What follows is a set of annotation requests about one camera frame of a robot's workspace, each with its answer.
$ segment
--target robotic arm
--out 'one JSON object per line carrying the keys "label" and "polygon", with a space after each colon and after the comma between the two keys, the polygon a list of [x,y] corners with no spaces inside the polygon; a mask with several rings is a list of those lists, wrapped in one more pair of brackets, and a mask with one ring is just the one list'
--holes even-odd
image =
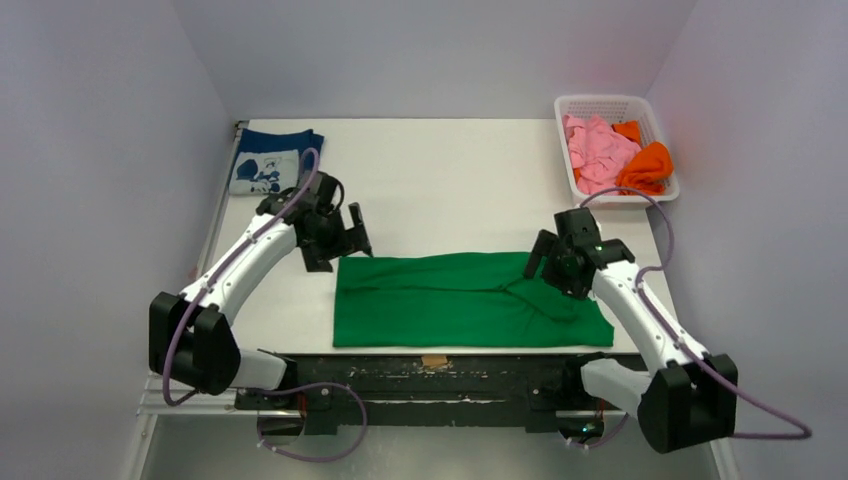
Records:
{"label": "robotic arm", "polygon": [[[231,327],[247,297],[268,271],[283,257],[300,247],[306,270],[331,272],[329,260],[364,252],[372,255],[371,244],[359,205],[349,206],[353,227],[345,229],[341,207],[344,187],[335,178],[318,172],[303,197],[281,220],[256,237],[266,223],[287,204],[294,189],[266,197],[256,209],[243,236],[206,274],[179,295],[162,292],[150,304],[149,366],[164,370],[165,356],[182,315],[186,299],[201,289],[207,293],[192,313],[181,334],[171,368],[171,378],[201,393],[218,395],[228,388],[278,388],[286,376],[286,362],[261,351],[242,350]],[[341,200],[333,205],[336,190]],[[212,272],[226,264],[209,289]]]}
{"label": "robotic arm", "polygon": [[[575,359],[573,392],[602,398],[638,419],[654,450],[666,453],[729,436],[735,428],[736,395],[719,385],[679,348],[685,344],[734,385],[738,373],[727,355],[712,356],[662,306],[650,287],[637,286],[639,266],[621,240],[601,240],[587,208],[554,215],[557,233],[539,232],[524,276],[541,277],[563,294],[586,298],[589,292],[615,313],[639,349],[647,372],[621,366],[605,355]],[[642,288],[677,333],[674,340],[637,294]]]}

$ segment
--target folded green fabric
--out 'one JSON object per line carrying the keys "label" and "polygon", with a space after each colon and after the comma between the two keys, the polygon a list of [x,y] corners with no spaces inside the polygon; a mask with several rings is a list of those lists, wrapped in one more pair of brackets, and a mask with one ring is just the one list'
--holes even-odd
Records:
{"label": "folded green fabric", "polygon": [[528,255],[343,257],[333,346],[612,346],[597,303],[523,277]]}

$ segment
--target blue towel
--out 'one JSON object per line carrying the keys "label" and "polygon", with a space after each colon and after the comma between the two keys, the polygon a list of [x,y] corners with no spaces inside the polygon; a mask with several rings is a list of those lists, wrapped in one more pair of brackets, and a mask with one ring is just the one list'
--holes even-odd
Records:
{"label": "blue towel", "polygon": [[306,164],[300,165],[300,156],[309,147],[320,153],[323,144],[324,137],[312,130],[273,135],[245,129],[236,151],[230,193],[264,195],[294,187],[315,162],[310,155]]}

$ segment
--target green towel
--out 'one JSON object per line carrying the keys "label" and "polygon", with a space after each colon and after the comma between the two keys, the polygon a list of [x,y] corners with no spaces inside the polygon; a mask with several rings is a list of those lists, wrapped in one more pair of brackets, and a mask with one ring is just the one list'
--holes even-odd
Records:
{"label": "green towel", "polygon": [[333,346],[612,346],[597,303],[522,276],[528,255],[342,257]]}

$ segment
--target gray floor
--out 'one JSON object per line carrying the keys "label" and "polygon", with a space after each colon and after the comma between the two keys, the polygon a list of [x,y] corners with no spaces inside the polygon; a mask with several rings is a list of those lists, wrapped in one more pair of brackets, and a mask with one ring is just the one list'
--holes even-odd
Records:
{"label": "gray floor", "polygon": [[[291,450],[330,454],[356,435],[304,437]],[[512,428],[372,427],[351,456],[309,464],[256,448],[255,419],[160,417],[145,479],[715,479],[707,446],[668,455],[654,453],[635,422],[615,441],[584,455],[558,434],[529,435]]]}

